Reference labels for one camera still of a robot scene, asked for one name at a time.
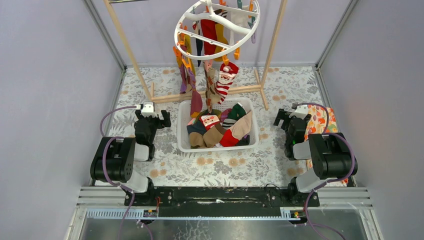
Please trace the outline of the beige tan sock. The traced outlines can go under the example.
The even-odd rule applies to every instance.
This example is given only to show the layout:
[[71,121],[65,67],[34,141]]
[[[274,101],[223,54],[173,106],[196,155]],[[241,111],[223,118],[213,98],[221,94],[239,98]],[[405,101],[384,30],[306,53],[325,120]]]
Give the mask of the beige tan sock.
[[244,136],[246,136],[252,127],[252,117],[253,112],[249,111],[246,115],[241,117],[233,126],[229,128],[231,131],[231,135],[237,139],[241,140]]

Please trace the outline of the red striped santa sock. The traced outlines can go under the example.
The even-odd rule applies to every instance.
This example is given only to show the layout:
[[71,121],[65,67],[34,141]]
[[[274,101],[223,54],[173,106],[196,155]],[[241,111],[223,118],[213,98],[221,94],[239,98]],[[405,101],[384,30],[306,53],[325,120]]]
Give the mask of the red striped santa sock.
[[239,67],[232,62],[228,62],[228,64],[223,63],[221,65],[218,73],[218,80],[214,85],[215,93],[218,95],[218,104],[222,104],[225,101],[229,93],[229,89],[233,84],[238,72]]

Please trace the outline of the white round clip hanger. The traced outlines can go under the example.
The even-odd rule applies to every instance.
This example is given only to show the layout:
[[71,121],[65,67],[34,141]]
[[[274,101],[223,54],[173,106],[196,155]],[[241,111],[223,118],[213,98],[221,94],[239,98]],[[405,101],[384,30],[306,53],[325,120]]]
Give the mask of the white round clip hanger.
[[177,58],[226,62],[240,58],[241,46],[256,41],[261,11],[256,0],[199,0],[177,21],[173,47]]

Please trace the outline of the dark green sock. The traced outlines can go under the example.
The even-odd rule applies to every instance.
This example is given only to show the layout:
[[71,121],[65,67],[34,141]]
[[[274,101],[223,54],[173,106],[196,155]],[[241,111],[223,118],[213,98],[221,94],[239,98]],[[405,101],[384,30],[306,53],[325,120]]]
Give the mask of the dark green sock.
[[231,111],[228,113],[227,118],[231,120],[238,121],[240,118],[246,115],[246,110],[244,106],[237,102],[231,109]]

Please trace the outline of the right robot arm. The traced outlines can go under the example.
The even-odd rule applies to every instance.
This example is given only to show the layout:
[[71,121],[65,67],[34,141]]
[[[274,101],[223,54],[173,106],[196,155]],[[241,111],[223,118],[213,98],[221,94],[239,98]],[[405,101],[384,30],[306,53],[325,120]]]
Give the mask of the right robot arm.
[[311,115],[298,106],[295,111],[279,109],[274,125],[282,123],[285,132],[284,153],[291,160],[311,160],[312,167],[304,174],[292,178],[287,186],[287,201],[293,206],[301,205],[307,194],[323,184],[345,180],[358,171],[354,154],[340,132],[311,133],[305,140],[307,123]]

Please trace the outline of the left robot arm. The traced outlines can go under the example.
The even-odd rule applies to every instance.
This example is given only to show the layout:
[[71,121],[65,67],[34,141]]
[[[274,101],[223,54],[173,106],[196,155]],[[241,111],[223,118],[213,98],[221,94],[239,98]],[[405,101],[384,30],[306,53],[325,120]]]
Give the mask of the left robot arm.
[[137,121],[135,136],[104,136],[90,165],[90,177],[95,181],[136,193],[136,199],[144,206],[152,204],[155,192],[150,188],[151,179],[134,171],[136,148],[141,148],[141,161],[151,161],[155,154],[154,139],[157,130],[171,127],[171,115],[166,110],[159,113],[135,106]]

